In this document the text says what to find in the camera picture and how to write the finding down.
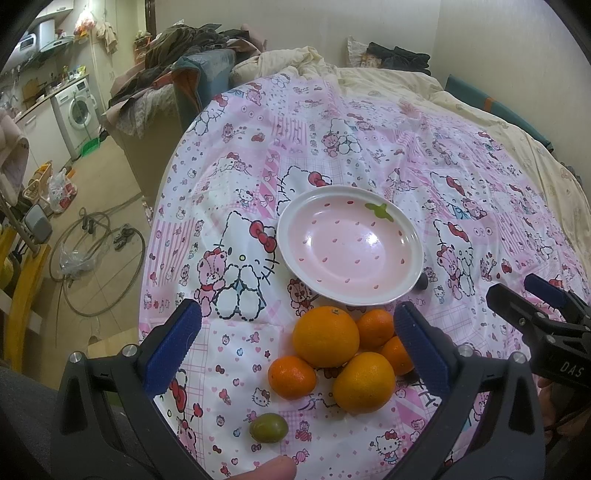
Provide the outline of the finger tip of person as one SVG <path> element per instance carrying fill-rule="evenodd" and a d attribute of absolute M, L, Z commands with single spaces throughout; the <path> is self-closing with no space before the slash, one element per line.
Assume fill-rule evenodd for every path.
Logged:
<path fill-rule="evenodd" d="M 252 471 L 232 476 L 230 480 L 294 480 L 296 476 L 297 465 L 294 460 L 277 456 Z"/>

